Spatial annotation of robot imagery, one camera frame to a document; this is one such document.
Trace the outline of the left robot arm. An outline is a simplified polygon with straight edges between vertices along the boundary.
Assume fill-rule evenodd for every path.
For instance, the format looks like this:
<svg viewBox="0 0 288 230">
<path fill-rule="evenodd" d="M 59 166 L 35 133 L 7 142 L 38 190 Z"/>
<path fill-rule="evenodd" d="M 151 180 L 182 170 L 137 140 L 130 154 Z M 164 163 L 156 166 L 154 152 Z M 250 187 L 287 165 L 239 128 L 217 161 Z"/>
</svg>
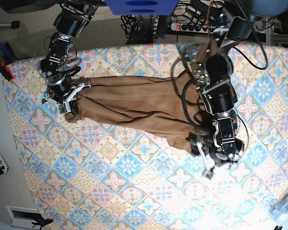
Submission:
<svg viewBox="0 0 288 230">
<path fill-rule="evenodd" d="M 171 78 L 174 91 L 182 101 L 182 108 L 187 121 L 203 134 L 189 139 L 192 152 L 201 155 L 205 170 L 203 176 L 211 179 L 214 167 L 207 163 L 206 156 L 214 160 L 216 167 L 237 163 L 245 154 L 249 142 L 243 142 L 236 137 L 240 118 L 234 110 L 238 101 L 230 76 L 234 67 L 228 56 L 231 48 L 235 48 L 254 32 L 253 24 L 259 17 L 246 13 L 234 15 L 228 9 L 220 14 L 219 26 L 215 29 L 211 40 L 216 41 L 218 52 L 204 61 L 191 59 L 188 53 L 179 49 L 176 63 L 182 62 L 190 79 L 184 85 L 182 92 L 178 91 L 174 78 Z M 190 86 L 196 87 L 203 101 L 205 111 L 211 115 L 210 126 L 197 125 L 190 117 L 187 105 L 192 105 L 186 99 Z"/>
</svg>

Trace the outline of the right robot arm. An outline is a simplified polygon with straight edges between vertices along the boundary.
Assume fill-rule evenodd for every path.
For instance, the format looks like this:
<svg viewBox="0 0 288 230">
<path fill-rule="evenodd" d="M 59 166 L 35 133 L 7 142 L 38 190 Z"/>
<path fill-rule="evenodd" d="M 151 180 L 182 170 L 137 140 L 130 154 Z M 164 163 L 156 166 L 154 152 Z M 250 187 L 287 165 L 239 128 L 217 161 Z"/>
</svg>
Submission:
<svg viewBox="0 0 288 230">
<path fill-rule="evenodd" d="M 79 36 L 98 7 L 104 5 L 102 0 L 67 0 L 60 3 L 61 12 L 54 22 L 57 32 L 51 36 L 48 54 L 38 65 L 47 86 L 42 103 L 53 103 L 59 114 L 79 114 L 77 94 L 90 87 L 90 83 L 82 78 L 73 79 L 81 67 L 70 65 L 76 58 L 71 57 L 69 51 L 74 46 L 72 38 Z"/>
</svg>

